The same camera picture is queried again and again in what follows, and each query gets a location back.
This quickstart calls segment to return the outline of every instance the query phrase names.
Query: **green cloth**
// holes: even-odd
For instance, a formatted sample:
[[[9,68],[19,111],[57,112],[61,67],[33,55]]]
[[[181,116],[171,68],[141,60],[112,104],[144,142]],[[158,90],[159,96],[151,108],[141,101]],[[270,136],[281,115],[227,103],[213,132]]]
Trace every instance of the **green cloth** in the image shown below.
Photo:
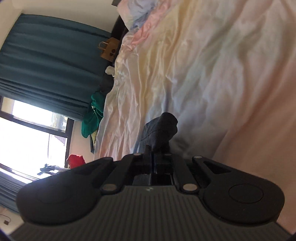
[[[96,92],[91,96],[92,102],[83,117],[81,134],[84,138],[94,133],[103,118],[106,97],[101,92]]]

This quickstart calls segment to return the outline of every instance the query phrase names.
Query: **red cloth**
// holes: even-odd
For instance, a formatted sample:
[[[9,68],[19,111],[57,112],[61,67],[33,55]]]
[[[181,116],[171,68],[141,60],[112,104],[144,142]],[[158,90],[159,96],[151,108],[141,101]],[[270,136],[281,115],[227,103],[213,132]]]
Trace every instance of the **red cloth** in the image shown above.
[[[83,156],[78,156],[78,155],[70,155],[67,159],[67,162],[71,169],[85,164],[85,160],[83,159]]]

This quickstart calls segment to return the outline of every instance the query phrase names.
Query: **blue curtain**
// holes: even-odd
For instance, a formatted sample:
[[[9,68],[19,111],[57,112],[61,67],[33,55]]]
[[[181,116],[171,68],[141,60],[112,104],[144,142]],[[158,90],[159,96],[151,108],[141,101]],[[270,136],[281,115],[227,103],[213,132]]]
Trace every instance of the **blue curtain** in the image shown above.
[[[0,95],[82,120],[108,61],[110,33],[60,18],[21,15],[0,50]]]
[[[18,213],[19,211],[15,201],[17,193],[25,185],[26,183],[16,180],[0,171],[0,206]]]

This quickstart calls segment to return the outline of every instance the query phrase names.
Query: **window frame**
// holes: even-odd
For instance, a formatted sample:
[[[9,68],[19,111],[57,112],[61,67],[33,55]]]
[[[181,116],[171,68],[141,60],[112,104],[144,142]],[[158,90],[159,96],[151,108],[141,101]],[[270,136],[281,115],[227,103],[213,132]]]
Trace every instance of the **window frame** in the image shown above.
[[[66,155],[65,155],[65,167],[67,168],[68,166],[66,166],[67,165],[66,160],[68,159],[69,154],[70,154],[70,144],[71,144],[71,137],[72,137],[72,131],[73,131],[73,126],[74,126],[74,120],[68,118],[65,132],[56,131],[56,130],[53,130],[50,128],[46,128],[44,126],[35,125],[35,124],[29,123],[29,122],[26,122],[23,120],[19,120],[19,119],[15,118],[14,115],[2,111],[1,108],[2,108],[3,99],[4,99],[3,96],[0,96],[0,117],[1,118],[6,119],[8,121],[18,123],[18,124],[26,126],[26,127],[33,128],[38,131],[42,131],[42,132],[46,132],[48,134],[52,134],[55,136],[67,138]]]

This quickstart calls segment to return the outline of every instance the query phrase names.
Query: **bed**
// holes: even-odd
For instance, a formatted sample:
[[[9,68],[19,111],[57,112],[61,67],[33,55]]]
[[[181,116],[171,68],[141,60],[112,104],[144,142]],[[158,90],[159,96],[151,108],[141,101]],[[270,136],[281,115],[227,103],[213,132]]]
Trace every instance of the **bed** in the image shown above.
[[[95,159],[132,153],[143,126],[178,119],[172,152],[202,155],[281,187],[296,231],[296,3],[122,0],[130,31],[115,62]]]

